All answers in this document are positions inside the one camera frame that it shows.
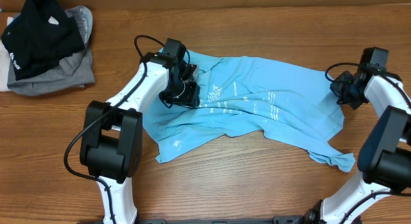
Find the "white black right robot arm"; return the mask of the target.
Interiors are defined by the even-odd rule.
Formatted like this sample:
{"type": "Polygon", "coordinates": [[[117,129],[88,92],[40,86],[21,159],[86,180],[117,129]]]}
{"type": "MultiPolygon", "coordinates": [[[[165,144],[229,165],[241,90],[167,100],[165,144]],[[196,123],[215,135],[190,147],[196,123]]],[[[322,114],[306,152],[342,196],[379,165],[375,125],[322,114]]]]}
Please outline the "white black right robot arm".
{"type": "Polygon", "coordinates": [[[389,52],[380,47],[363,50],[357,72],[344,71],[331,81],[339,105],[356,110],[371,103],[379,117],[358,156],[357,172],[332,196],[319,200],[297,219],[307,224],[361,223],[361,214],[389,196],[406,197],[410,187],[410,97],[402,79],[387,71],[389,52]]]}

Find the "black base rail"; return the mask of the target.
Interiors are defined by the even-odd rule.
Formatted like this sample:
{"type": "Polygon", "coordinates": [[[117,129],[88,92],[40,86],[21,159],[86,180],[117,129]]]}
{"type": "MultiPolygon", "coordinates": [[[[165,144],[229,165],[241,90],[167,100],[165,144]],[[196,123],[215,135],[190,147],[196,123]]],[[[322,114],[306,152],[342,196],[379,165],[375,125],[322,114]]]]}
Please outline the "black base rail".
{"type": "Polygon", "coordinates": [[[228,220],[140,220],[139,216],[132,221],[135,224],[300,224],[304,216],[274,216],[269,219],[228,219],[228,220]]]}

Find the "grey folded shirt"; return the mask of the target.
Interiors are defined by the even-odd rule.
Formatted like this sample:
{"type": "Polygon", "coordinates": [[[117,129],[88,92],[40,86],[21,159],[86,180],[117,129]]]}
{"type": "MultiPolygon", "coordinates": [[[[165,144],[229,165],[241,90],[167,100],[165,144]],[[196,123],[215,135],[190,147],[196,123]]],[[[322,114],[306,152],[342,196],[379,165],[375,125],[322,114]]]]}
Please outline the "grey folded shirt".
{"type": "Polygon", "coordinates": [[[84,87],[95,82],[89,45],[93,24],[92,12],[86,6],[80,5],[66,9],[65,13],[76,21],[85,49],[61,59],[58,66],[33,78],[17,80],[15,70],[10,67],[7,87],[12,92],[24,96],[39,96],[70,87],[84,87]]]}

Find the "white folded shirt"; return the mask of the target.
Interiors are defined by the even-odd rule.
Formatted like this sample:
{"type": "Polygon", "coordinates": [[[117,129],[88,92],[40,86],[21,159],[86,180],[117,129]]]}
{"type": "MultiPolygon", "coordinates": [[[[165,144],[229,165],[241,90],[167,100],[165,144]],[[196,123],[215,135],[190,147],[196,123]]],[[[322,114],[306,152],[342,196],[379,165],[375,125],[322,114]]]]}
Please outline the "white folded shirt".
{"type": "Polygon", "coordinates": [[[0,87],[1,87],[1,92],[8,92],[10,91],[7,82],[8,82],[8,73],[9,73],[9,68],[10,68],[10,55],[8,51],[6,50],[3,42],[1,42],[1,62],[0,62],[0,71],[1,71],[1,77],[0,77],[0,87]]]}

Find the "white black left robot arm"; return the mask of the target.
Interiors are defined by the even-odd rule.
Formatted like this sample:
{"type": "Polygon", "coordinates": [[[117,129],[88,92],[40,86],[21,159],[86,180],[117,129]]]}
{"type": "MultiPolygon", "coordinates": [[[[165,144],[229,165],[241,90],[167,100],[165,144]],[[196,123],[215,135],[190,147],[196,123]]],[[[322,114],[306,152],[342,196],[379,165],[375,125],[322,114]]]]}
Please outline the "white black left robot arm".
{"type": "Polygon", "coordinates": [[[136,74],[115,96],[88,105],[80,163],[100,189],[102,223],[138,222],[132,177],[141,159],[143,114],[155,99],[166,108],[199,105],[198,66],[190,61],[182,42],[167,39],[161,51],[140,55],[136,74]]]}

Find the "black folded shirt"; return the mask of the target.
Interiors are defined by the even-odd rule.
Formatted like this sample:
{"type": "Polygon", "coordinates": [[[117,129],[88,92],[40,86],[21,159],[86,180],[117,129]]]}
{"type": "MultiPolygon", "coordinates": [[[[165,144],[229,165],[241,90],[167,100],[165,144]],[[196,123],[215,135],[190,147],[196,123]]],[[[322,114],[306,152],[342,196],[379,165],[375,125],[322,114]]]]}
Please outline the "black folded shirt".
{"type": "Polygon", "coordinates": [[[74,18],[56,0],[26,0],[21,14],[4,30],[15,79],[33,78],[85,49],[74,18]]]}

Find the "light blue t-shirt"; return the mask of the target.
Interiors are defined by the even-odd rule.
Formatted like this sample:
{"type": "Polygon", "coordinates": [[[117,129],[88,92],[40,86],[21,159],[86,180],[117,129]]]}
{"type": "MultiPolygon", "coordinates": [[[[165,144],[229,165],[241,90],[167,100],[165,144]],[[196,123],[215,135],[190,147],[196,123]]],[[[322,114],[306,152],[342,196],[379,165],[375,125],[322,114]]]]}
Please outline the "light blue t-shirt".
{"type": "Polygon", "coordinates": [[[268,139],[306,150],[316,162],[348,172],[352,153],[329,143],[344,115],[322,71],[258,57],[214,57],[191,52],[200,68],[200,103],[165,107],[153,101],[143,126],[166,163],[223,135],[261,130],[268,139]]]}

